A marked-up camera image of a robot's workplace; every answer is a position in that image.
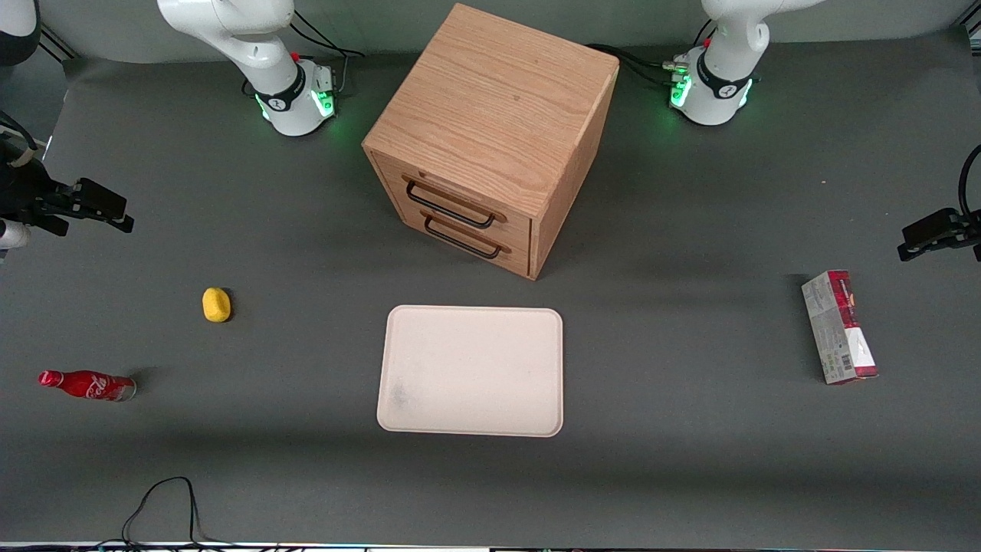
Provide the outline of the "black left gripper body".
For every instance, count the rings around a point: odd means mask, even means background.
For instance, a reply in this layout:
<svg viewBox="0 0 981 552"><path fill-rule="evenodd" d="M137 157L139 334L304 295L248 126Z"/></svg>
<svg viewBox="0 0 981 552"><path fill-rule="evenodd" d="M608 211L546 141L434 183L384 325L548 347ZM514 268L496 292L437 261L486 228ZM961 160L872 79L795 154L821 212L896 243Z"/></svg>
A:
<svg viewBox="0 0 981 552"><path fill-rule="evenodd" d="M954 248L968 248L973 251L974 258L981 261L980 245L980 210L960 214L961 232L954 242Z"/></svg>

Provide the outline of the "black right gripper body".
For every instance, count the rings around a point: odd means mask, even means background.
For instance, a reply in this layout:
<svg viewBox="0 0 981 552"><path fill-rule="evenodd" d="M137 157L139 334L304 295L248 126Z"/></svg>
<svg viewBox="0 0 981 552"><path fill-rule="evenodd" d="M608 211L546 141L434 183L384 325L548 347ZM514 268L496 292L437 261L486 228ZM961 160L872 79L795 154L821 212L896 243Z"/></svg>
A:
<svg viewBox="0 0 981 552"><path fill-rule="evenodd" d="M70 223L63 216L71 213L74 195L76 186L52 179L37 159L19 167L1 165L1 216L8 222L64 237Z"/></svg>

